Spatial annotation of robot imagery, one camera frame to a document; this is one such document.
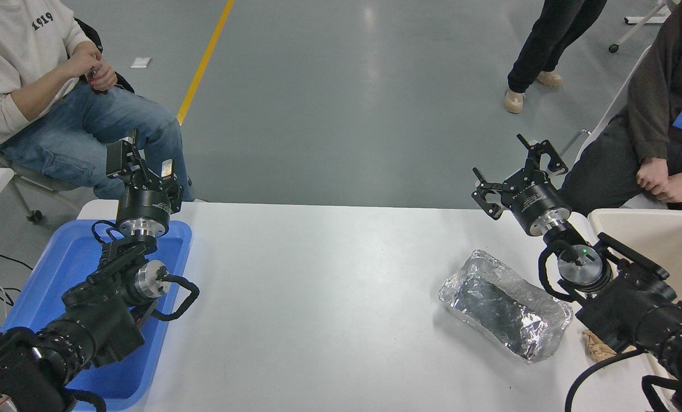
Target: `black pants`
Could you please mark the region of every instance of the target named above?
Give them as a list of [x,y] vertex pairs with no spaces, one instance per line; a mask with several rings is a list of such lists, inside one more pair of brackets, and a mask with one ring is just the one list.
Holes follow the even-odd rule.
[[[682,144],[667,146],[669,175],[682,171]],[[628,199],[649,192],[636,183],[641,168],[628,137],[628,118],[614,117],[603,133],[582,151],[579,161],[566,175],[559,193],[573,211],[587,216],[599,208],[619,208]],[[682,209],[682,203],[668,203]]]
[[509,73],[509,89],[524,93],[541,71],[557,67],[562,52],[600,16],[606,0],[545,0],[519,58]]

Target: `yellow floor line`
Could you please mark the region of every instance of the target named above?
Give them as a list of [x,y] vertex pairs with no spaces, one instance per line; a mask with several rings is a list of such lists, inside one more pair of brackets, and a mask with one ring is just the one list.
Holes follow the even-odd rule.
[[189,111],[189,107],[191,107],[191,102],[194,100],[194,95],[196,94],[196,90],[199,88],[199,83],[201,83],[203,73],[206,70],[208,61],[211,59],[211,54],[213,53],[213,50],[216,47],[216,42],[219,40],[221,30],[224,28],[224,24],[226,23],[227,18],[229,17],[229,11],[232,10],[232,5],[234,5],[234,0],[227,0],[227,4],[224,6],[224,11],[221,12],[221,17],[219,18],[219,21],[216,24],[216,28],[213,30],[213,34],[211,34],[211,39],[208,41],[208,44],[206,45],[206,50],[204,50],[201,62],[199,62],[199,67],[196,68],[196,73],[194,73],[194,78],[191,81],[191,85],[189,86],[189,89],[186,91],[184,102],[182,102],[181,107],[179,108],[179,113],[176,115],[176,119],[179,120],[179,125],[184,124],[186,113]]

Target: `beige sneaker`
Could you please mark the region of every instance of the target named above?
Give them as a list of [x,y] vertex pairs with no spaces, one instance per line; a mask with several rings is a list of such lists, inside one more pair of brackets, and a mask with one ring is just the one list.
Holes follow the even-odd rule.
[[518,114],[524,106],[524,93],[514,93],[506,88],[506,96],[503,97],[503,107],[509,113]]
[[564,79],[556,71],[552,70],[551,72],[540,72],[540,75],[537,76],[537,81],[545,86],[559,87],[562,86]]

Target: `crumpled aluminum foil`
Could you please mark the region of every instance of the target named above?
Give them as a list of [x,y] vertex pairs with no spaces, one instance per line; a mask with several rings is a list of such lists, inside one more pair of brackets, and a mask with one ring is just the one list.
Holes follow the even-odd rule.
[[522,279],[483,250],[475,250],[445,281],[438,297],[456,318],[501,342],[527,363],[553,355],[572,320],[567,303]]

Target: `hand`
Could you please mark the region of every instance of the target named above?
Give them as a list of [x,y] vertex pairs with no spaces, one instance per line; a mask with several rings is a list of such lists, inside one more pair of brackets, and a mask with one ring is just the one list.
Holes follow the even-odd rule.
[[100,50],[94,43],[90,41],[80,42],[76,47],[74,47],[74,53],[72,53],[72,55],[77,55],[79,53],[89,54],[97,60],[102,60],[102,54],[100,53]]
[[668,184],[657,195],[657,199],[663,203],[682,203],[682,173],[669,177]]
[[636,173],[636,184],[659,195],[669,182],[669,169],[666,159],[647,157],[641,163],[641,169]]
[[87,76],[92,89],[98,92],[104,92],[113,88],[117,84],[117,74],[110,63],[101,60],[94,68],[92,73]]

